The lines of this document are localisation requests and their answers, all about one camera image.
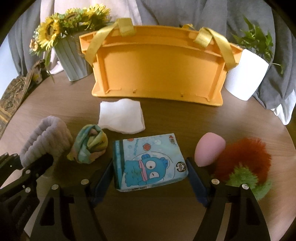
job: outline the metal bolt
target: metal bolt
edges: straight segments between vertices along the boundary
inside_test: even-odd
[[[52,185],[52,190],[57,190],[58,188],[59,188],[59,185],[57,184]]]
[[[89,180],[88,179],[83,179],[82,181],[81,181],[81,184],[82,185],[86,185],[86,184],[88,184],[89,183]]]
[[[218,179],[212,179],[212,184],[218,185],[220,182]]]
[[[242,188],[247,190],[247,189],[249,189],[249,186],[247,184],[243,184]]]

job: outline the multicolored scrunchie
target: multicolored scrunchie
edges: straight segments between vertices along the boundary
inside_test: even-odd
[[[107,136],[98,125],[86,125],[79,131],[67,158],[90,164],[105,153],[107,145]]]

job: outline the yellow storage box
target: yellow storage box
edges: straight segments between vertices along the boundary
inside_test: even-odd
[[[93,96],[145,97],[223,104],[225,60],[216,41],[194,42],[198,31],[168,26],[135,26],[122,36],[112,29],[94,55]],[[97,32],[80,36],[83,53]],[[230,44],[238,63],[242,49]]]

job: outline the green fluffy fabric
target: green fluffy fabric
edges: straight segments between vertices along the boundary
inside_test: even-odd
[[[241,184],[247,184],[257,200],[262,199],[271,189],[271,181],[267,180],[263,184],[258,184],[258,178],[247,167],[235,167],[230,174],[226,185],[239,187]]]

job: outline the blue tissue package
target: blue tissue package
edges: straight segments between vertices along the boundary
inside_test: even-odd
[[[188,175],[173,133],[115,141],[113,165],[119,191],[157,187]]]

